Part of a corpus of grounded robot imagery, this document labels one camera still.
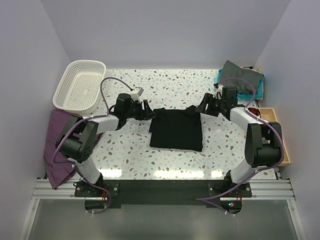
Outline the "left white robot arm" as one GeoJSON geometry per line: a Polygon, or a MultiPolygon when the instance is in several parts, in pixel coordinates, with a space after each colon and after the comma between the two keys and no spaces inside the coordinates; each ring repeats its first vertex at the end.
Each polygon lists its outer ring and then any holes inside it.
{"type": "Polygon", "coordinates": [[[108,190],[104,187],[103,176],[91,157],[96,136],[120,130],[128,119],[148,121],[155,116],[148,101],[139,99],[138,94],[120,93],[111,112],[87,118],[73,115],[56,142],[52,161],[56,163],[58,153],[62,154],[67,163],[72,163],[88,193],[92,196],[106,194],[108,190]]]}

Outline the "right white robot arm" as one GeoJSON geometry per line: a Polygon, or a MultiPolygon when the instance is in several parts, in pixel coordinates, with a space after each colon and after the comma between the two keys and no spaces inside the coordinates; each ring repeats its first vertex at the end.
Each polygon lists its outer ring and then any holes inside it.
{"type": "Polygon", "coordinates": [[[276,121],[264,120],[249,111],[247,106],[238,104],[235,87],[223,86],[214,94],[206,93],[196,112],[215,117],[221,114],[245,131],[244,159],[227,172],[217,188],[218,194],[208,197],[208,200],[225,195],[235,196],[257,173],[283,162],[285,147],[281,125],[276,121]]]}

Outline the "black t shirt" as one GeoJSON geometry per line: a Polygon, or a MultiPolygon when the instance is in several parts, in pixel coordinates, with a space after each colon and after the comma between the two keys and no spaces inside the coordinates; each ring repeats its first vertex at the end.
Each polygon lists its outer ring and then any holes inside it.
{"type": "Polygon", "coordinates": [[[194,105],[186,109],[158,108],[154,113],[149,127],[150,147],[195,152],[203,150],[201,115],[194,105]]]}

